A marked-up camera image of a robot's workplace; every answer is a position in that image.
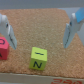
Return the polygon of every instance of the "block's top face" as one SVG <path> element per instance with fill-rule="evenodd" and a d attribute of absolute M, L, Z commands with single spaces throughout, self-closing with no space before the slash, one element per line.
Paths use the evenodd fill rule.
<path fill-rule="evenodd" d="M 33 47 L 31 58 L 47 61 L 47 50 Z"/>
<path fill-rule="evenodd" d="M 7 49 L 9 46 L 9 43 L 5 39 L 5 37 L 0 37 L 0 48 Z"/>

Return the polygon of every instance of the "pink block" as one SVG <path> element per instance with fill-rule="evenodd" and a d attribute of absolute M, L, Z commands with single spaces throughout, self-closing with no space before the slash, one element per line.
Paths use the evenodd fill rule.
<path fill-rule="evenodd" d="M 0 59 L 7 60 L 9 54 L 9 43 L 5 37 L 0 37 Z"/>

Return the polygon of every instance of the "green block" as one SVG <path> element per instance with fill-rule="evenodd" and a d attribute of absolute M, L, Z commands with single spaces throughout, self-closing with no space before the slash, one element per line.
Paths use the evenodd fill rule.
<path fill-rule="evenodd" d="M 47 62 L 47 50 L 33 47 L 29 68 L 44 70 Z"/>

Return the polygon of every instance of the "cube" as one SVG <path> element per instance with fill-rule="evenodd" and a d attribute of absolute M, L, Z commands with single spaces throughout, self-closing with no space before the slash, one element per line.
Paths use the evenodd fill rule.
<path fill-rule="evenodd" d="M 33 47 L 29 68 L 44 70 L 47 62 L 47 50 Z"/>
<path fill-rule="evenodd" d="M 7 60 L 9 54 L 9 43 L 5 37 L 0 37 L 0 59 Z"/>

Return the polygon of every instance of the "brown surface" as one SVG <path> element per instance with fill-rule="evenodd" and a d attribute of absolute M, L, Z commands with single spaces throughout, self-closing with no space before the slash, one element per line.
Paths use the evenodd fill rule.
<path fill-rule="evenodd" d="M 8 60 L 0 60 L 0 72 L 84 78 L 84 47 L 75 35 L 67 49 L 62 39 L 69 18 L 61 9 L 0 10 L 7 15 L 17 38 Z M 47 49 L 44 71 L 29 69 L 32 47 Z"/>

